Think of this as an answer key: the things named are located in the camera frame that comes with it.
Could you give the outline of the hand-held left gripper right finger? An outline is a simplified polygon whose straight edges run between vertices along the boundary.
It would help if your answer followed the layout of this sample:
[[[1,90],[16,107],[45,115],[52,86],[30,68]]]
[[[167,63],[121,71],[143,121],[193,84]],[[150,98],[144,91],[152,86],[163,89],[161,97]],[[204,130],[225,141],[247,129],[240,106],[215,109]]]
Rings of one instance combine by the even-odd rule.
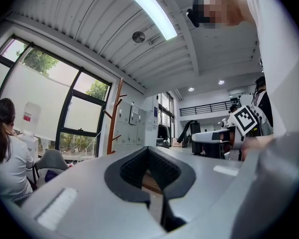
[[[159,150],[193,168],[196,180],[182,198],[169,205],[185,225],[160,235],[161,239],[229,239],[236,215],[255,176],[255,156],[243,162]]]

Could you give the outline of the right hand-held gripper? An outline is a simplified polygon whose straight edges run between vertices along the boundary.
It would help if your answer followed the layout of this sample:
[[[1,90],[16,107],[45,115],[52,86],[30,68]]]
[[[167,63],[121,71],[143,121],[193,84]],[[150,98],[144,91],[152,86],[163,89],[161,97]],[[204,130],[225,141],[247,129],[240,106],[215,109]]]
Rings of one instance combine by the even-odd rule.
[[[250,106],[242,106],[224,122],[224,130],[195,133],[192,141],[198,143],[224,143],[226,160],[244,160],[254,148],[256,137],[262,135],[261,119]]]

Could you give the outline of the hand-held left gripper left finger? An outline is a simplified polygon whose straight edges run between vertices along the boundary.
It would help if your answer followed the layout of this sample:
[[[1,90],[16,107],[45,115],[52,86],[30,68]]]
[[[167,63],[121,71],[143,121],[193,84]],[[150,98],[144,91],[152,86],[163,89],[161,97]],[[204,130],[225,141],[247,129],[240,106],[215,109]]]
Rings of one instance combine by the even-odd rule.
[[[126,183],[119,170],[106,175],[112,164],[143,151],[133,147],[81,162],[36,190],[21,208],[48,239],[166,239],[146,202],[136,202],[150,195]]]

